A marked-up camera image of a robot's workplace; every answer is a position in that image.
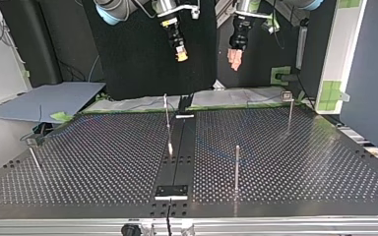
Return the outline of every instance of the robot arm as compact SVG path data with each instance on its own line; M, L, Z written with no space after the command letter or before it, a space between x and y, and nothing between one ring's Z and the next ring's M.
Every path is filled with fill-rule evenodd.
M315 10L324 0L283 0L297 9ZM276 33L279 23L276 17L258 13L261 0L234 0L235 16L233 20L234 34L229 39L228 62L237 71L241 65L243 52L247 49L248 32L254 27L256 19L265 19L262 27L269 33Z
M110 25L114 26L120 22L128 20L129 16L142 9L150 18L151 16L144 8L144 4L150 0L94 0L96 9L99 15ZM200 0L198 5L177 5L175 0L153 0L153 9L156 11L157 18L160 25L166 30L169 44L176 51L178 62L183 62L188 59L185 48L185 39L180 30L179 11L190 10L192 19L199 19Z

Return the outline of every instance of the workbench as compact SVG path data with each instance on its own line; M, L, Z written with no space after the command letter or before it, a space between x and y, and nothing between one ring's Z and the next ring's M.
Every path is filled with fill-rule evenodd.
M193 113L172 116L172 155L165 113L76 116L36 149L41 168L25 152L0 169L0 233L378 232L378 159L321 116ZM187 199L156 201L170 186Z

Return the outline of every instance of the silver post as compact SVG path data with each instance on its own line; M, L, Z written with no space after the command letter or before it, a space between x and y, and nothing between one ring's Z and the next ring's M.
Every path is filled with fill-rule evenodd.
M240 146L235 147L235 194L238 194L238 169L240 160Z
M290 121L292 120L293 104L294 104L294 99L292 99L292 100L290 101L289 126L290 126Z
M170 119L168 118L168 102L167 102L167 94L164 95L164 108L165 108L165 119L166 119L166 127L168 133L168 153L170 156L173 155L173 145L171 144L171 132L170 132Z
M36 158L35 151L33 150L32 147L29 147L29 150L30 150L30 152L31 152L32 159L33 159L33 162L35 162L36 167L37 167L38 169L41 169L41 166L39 166L38 159Z

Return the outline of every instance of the black perforated table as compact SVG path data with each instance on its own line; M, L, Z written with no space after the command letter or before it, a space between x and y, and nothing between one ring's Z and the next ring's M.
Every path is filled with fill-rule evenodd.
M378 215L378 159L305 108L87 114L0 169L0 219ZM235 147L240 146L235 191ZM188 186L187 201L155 200Z

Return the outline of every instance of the black curtain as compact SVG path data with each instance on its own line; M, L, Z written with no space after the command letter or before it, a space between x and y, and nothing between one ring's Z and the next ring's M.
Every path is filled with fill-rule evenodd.
M189 56L182 63L175 60L158 19L138 10L127 22L110 26L98 15L93 0L84 0L83 5L113 99L187 94L213 86L217 78L215 1L201 1L199 20L192 20L190 11L180 13ZM151 10L150 2L145 7Z

